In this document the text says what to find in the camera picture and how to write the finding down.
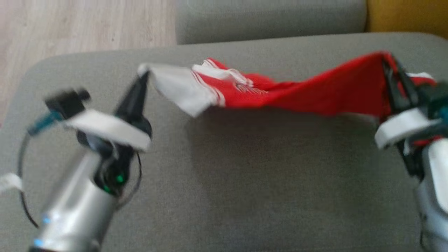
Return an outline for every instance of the sofa cushion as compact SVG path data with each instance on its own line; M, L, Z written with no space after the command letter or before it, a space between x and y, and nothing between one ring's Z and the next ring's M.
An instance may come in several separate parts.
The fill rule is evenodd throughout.
M363 32L365 0L180 0L179 44Z
M141 62L190 66L206 57L277 81L300 81L349 59L390 50L408 71L448 78L448 42L420 33L352 34L58 56L24 76L0 130L0 174L14 172L25 127L43 97L84 86L111 112ZM104 251L416 252L413 180L393 148L378 151L364 117L277 109L211 109L188 117L151 91L153 126L143 183L118 212ZM25 191L37 218L78 144L60 128L31 141ZM135 182L136 164L130 187ZM36 233L17 192L2 195L0 251L26 251Z

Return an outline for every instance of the wooden floor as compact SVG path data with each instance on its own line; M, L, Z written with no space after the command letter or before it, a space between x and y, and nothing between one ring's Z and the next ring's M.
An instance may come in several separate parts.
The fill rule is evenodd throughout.
M61 54L175 44L175 0L0 0L0 123L21 77Z

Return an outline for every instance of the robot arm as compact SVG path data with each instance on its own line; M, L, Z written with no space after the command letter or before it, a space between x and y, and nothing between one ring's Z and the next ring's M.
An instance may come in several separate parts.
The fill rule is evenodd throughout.
M119 118L115 126L120 127L121 136L126 135L123 130L130 132L129 135L134 130L140 138L142 133L151 137L151 125L142 115L148 74L148 70L139 72L114 117L110 117L106 125L109 131L117 129L110 123ZM84 124L92 114L84 109L81 98L71 91L46 100L49 109L62 115L67 126L78 129L78 141L83 147L37 221L39 234L33 240L31 252L100 251L113 214L120 207L119 198L129 178L130 162L139 147L145 146L126 144L129 138L110 138L113 132L97 127L105 118L100 118L93 127Z
M375 141L380 149L395 145L409 175L419 180L414 195L422 248L448 251L448 85L415 87L397 66L384 65L395 115L380 125Z

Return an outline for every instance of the black cable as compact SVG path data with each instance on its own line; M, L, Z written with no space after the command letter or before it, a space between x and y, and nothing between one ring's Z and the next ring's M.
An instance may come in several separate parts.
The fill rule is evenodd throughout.
M23 140L22 140L22 143L20 145L19 155L18 155L17 175L22 180L23 180L23 160L25 158L26 149L28 148L28 144L30 143L30 139L31 139L31 135L27 133L25 135L25 137L23 138ZM139 153L137 152L136 154L137 154L137 159L138 159L138 178L137 178L137 182L136 182L134 188L132 189L131 193L129 193L129 195L123 201L121 201L117 205L116 211L119 211L126 204L128 204L131 201L131 199L133 198L133 196L137 193L137 191L140 188L140 184L142 182L142 177L143 177L142 160L140 159ZM25 212L26 218L31 222L31 224L33 224L34 227L39 228L39 225L34 220L34 218L31 216L31 214L30 214L30 212L28 210L28 206L26 204L26 199L25 199L25 193L23 191L20 191L20 201L21 201L21 204L22 204L23 211Z
M28 147L28 144L30 143L30 139L31 139L31 135L27 133L22 140L22 144L20 145L20 150L19 150L19 156L18 156L18 161L17 161L17 176L19 176L20 179L22 179L22 180L23 180L23 159L25 157L26 148ZM23 211L25 212L25 215L28 218L28 220L36 228L39 228L39 225L37 225L36 221L33 219L30 212L28 211L28 206L26 205L26 200L25 200L25 193L23 191L20 191L20 201L22 203Z
M138 159L138 179L137 179L137 182L135 183L135 186L132 189L131 193L129 193L129 195L116 206L116 208L115 208L116 211L119 211L126 204L128 204L131 201L132 197L137 193L137 191L140 188L140 183L142 182L142 176L143 176L143 173L142 173L142 160L140 159L139 153L136 152L136 154L137 154L137 159Z

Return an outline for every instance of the white strap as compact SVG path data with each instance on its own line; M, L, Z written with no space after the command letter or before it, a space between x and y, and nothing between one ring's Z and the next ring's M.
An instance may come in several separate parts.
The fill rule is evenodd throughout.
M406 110L379 126L375 134L376 145L383 149L438 122L440 119L429 120L418 108Z
M64 126L96 135L104 140L128 145L146 152L151 139L145 132L129 123L93 109L86 109L78 115L62 121Z
M23 191L22 179L14 173L8 173L0 177L0 194L11 188Z

